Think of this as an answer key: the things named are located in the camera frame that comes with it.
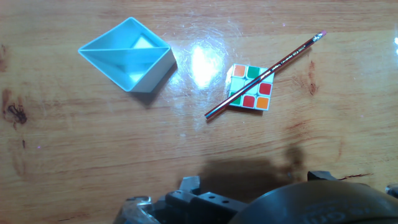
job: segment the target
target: wooden table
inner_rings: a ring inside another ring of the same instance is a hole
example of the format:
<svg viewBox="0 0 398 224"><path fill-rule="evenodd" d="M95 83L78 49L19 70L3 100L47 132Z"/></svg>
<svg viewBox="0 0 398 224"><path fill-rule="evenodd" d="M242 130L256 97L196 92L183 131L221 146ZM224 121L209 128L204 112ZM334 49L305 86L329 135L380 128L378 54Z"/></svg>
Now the wooden table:
<svg viewBox="0 0 398 224"><path fill-rule="evenodd" d="M384 190L398 182L397 12L393 0L2 0L0 223L111 223L125 198L198 174L244 201L308 170ZM77 52L131 16L177 59L152 95ZM269 111L206 122L233 63L271 66L322 29L275 76Z"/></svg>

